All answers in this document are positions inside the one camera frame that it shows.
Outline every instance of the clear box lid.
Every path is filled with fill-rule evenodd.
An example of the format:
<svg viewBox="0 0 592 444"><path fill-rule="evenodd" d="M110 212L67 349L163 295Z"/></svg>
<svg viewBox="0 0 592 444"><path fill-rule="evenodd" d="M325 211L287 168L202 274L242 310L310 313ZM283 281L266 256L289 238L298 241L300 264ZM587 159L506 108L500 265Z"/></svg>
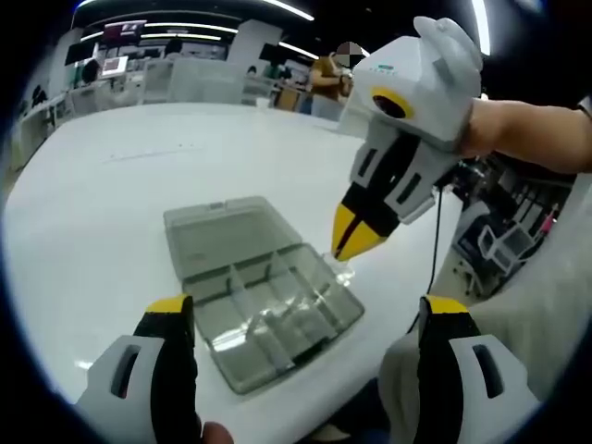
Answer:
<svg viewBox="0 0 592 444"><path fill-rule="evenodd" d="M261 197L165 213L196 326L244 394L314 359L364 308Z"/></svg>

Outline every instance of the yellow shirt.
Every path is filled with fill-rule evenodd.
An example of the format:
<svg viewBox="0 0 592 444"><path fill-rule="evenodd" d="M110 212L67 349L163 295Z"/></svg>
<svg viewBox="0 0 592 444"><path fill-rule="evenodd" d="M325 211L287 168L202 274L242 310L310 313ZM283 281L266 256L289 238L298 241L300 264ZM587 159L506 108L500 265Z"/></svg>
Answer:
<svg viewBox="0 0 592 444"><path fill-rule="evenodd" d="M338 75L335 75L333 64L331 63L329 57L320 57L318 60L316 60L313 63L313 66L311 67L311 71L313 70L321 71L323 77L329 77L334 79L339 77ZM331 100L338 100L340 94L347 95L344 94L343 86L344 85L342 82L340 82L337 85L331 86L313 86L311 93L323 95Z"/></svg>

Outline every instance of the display table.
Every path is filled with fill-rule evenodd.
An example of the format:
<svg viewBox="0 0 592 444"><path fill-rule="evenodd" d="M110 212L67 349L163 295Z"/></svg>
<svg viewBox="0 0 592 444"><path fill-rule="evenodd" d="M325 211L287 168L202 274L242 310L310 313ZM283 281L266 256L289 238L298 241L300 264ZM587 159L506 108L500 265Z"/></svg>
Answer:
<svg viewBox="0 0 592 444"><path fill-rule="evenodd" d="M172 208L263 195L319 253L363 142L335 123L271 109L170 104L71 120L40 148L10 194L5 254L14 307L53 389L74 402L86 370L151 302L180 292L165 237ZM462 203L445 194L440 269ZM233 393L199 340L196 409L236 442L291 443L376 375L426 291L436 207L350 262L363 317L304 368L248 396Z"/></svg>

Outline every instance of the black cable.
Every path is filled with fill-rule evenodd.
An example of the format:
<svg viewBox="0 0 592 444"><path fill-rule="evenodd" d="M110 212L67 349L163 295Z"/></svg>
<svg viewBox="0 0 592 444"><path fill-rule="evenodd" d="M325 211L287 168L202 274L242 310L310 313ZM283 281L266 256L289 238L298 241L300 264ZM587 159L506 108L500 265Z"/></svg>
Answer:
<svg viewBox="0 0 592 444"><path fill-rule="evenodd" d="M436 259L438 258L438 239L440 237L440 215L442 214L442 188L440 188L439 191L438 215L436 218L436 240L434 241L434 258L432 259L432 277L429 279L429 286L427 286L426 294L429 294L432 290L432 285L434 285L434 279L436 278Z"/></svg>
<svg viewBox="0 0 592 444"><path fill-rule="evenodd" d="M438 258L438 240L440 237L440 216L442 214L442 190L444 187L439 187L439 198L438 198L438 215L436 216L436 239L434 241L434 256L432 258L432 276L429 279L429 285L427 286L427 291L425 294L429 294L432 290L432 285L434 285L434 279L436 278L436 259ZM411 333L419 320L419 312L415 315L415 319L413 320L411 326L407 330L407 334Z"/></svg>

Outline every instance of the ceiling light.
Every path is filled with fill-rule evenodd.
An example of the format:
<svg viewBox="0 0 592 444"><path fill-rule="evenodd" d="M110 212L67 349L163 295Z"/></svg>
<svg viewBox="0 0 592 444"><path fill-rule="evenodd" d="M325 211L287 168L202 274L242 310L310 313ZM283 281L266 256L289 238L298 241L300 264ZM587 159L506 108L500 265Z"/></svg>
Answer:
<svg viewBox="0 0 592 444"><path fill-rule="evenodd" d="M94 33L94 34L90 34L90 35L86 35L86 36L82 37L82 38L80 39L80 41L81 41L81 42L86 42L87 40L91 40L91 39L93 39L94 37L99 37L99 36L101 36L101 35L103 35L103 32L102 32L102 31L99 31L99 32L96 32L96 33Z"/></svg>
<svg viewBox="0 0 592 444"><path fill-rule="evenodd" d="M315 19L310 14L306 14L304 11L301 11L300 9L296 9L294 6L286 5L285 3L279 2L278 0L262 0L262 1L268 3L269 5L279 6L282 9L286 9L287 11L291 12L292 14L296 14L297 16L300 16L300 17L307 19L309 21L313 21Z"/></svg>
<svg viewBox="0 0 592 444"><path fill-rule="evenodd" d="M167 38L187 38L187 39L202 39L202 40L222 40L222 37L216 35L203 35L203 34L175 34L172 32L163 32L159 34L143 34L143 39L167 39Z"/></svg>
<svg viewBox="0 0 592 444"><path fill-rule="evenodd" d="M85 6L88 5L89 3L94 2L94 0L84 0L83 2L80 2L80 4L78 6L76 6L76 8L78 9L81 6Z"/></svg>
<svg viewBox="0 0 592 444"><path fill-rule="evenodd" d="M106 28L113 28L114 26L122 26L122 25L143 25L146 20L126 20L126 21L117 21L115 23L107 23L105 25Z"/></svg>
<svg viewBox="0 0 592 444"><path fill-rule="evenodd" d="M158 39L158 38L166 38L166 37L177 37L177 34L163 32L160 34L142 34L141 37L143 39Z"/></svg>
<svg viewBox="0 0 592 444"><path fill-rule="evenodd" d="M487 12L485 10L484 0L473 0L473 9L477 19L477 29L479 30L479 45L481 52L486 56L491 54L489 45L489 25L487 24Z"/></svg>
<svg viewBox="0 0 592 444"><path fill-rule="evenodd" d="M291 44L280 42L279 45L283 46L284 48L291 49L292 51L296 51L297 53L300 53L304 56L311 57L314 60L318 60L318 55L314 55L313 53L309 53L308 51L304 51L303 49L300 49L296 46L292 46Z"/></svg>
<svg viewBox="0 0 592 444"><path fill-rule="evenodd" d="M155 27L169 27L169 28L206 28L207 30L215 30L215 31L224 31L224 32L232 32L236 34L239 30L233 30L232 28L225 28L224 26L214 26L214 25L201 25L198 23L146 23L144 28L155 28Z"/></svg>
<svg viewBox="0 0 592 444"><path fill-rule="evenodd" d="M187 39L204 39L204 40L222 40L222 37L216 35L203 35L203 34L177 34L177 37Z"/></svg>

